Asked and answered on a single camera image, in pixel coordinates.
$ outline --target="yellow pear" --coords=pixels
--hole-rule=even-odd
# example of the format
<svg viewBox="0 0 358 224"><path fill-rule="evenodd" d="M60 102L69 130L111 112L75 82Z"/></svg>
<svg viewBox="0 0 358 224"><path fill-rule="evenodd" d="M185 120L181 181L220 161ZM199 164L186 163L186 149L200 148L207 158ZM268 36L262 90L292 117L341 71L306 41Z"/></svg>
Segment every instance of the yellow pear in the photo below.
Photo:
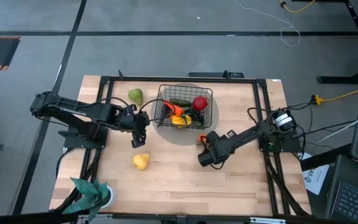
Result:
<svg viewBox="0 0 358 224"><path fill-rule="evenodd" d="M138 154L135 155L132 159L132 164L135 166L138 170L144 170L147 167L147 164L149 163L150 154Z"/></svg>

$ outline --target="black wire basket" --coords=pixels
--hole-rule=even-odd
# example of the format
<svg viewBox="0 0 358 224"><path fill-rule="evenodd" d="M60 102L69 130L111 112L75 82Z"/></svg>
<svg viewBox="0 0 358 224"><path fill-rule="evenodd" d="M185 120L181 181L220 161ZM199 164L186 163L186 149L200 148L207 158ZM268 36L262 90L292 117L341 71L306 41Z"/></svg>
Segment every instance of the black wire basket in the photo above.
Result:
<svg viewBox="0 0 358 224"><path fill-rule="evenodd" d="M212 99L213 93L210 88L201 88L195 86L180 86L180 85L160 85L158 89L157 99L170 101L170 99L179 99L179 100L187 100L189 102L193 102L193 100L197 96L203 96L207 99L208 105L207 107L200 111L201 116L204 118L204 122L201 125L196 125L194 122L191 122L190 125L180 125L173 124L170 118L165 118L161 126L166 127L180 127L180 128L190 128L190 129L206 129L211 127L212 125ZM163 101L157 101L157 105L155 107L154 118L163 118L165 111L165 103Z"/></svg>

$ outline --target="wooden tabletop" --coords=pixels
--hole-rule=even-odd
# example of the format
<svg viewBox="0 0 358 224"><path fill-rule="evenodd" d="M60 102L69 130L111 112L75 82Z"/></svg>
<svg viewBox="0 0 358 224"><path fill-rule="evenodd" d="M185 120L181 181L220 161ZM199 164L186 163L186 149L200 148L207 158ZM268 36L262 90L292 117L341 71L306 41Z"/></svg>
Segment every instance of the wooden tabletop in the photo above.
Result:
<svg viewBox="0 0 358 224"><path fill-rule="evenodd" d="M79 101L96 100L100 76L84 76ZM175 82L114 82L112 95L127 102L128 91L141 88L144 102L155 99L161 84ZM226 134L230 129L240 133L254 125L246 108L255 107L251 84L195 83L213 90L219 108L215 131ZM272 109L285 107L286 101L280 80L267 80ZM259 90L261 105L262 89ZM122 105L112 100L111 103ZM152 105L145 107L147 114ZM133 149L132 135L109 130L106 147L102 150L98 179L117 190L117 201L101 212L153 213L188 215L272 215L269 188L263 160L257 141L237 149L223 169L201 167L197 155L201 146L179 146L158 135L155 128L147 127L146 145ZM134 154L150 152L146 170L132 166ZM84 150L67 154L60 165L50 208L56 208L73 190L70 177L79 177ZM308 196L299 161L290 153L281 154L285 183L296 201L310 213ZM276 186L279 212L283 213L280 191Z"/></svg>

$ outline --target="green cucumber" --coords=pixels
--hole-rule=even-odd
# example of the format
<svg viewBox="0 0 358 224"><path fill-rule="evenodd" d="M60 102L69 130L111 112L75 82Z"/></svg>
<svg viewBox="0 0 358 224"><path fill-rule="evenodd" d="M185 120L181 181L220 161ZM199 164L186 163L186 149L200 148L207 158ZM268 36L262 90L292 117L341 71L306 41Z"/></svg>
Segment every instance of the green cucumber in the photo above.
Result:
<svg viewBox="0 0 358 224"><path fill-rule="evenodd" d="M169 99L169 101L171 103L173 103L174 105L177 105L179 107L191 107L192 106L192 103L190 101L187 101L187 100L171 98L171 99Z"/></svg>

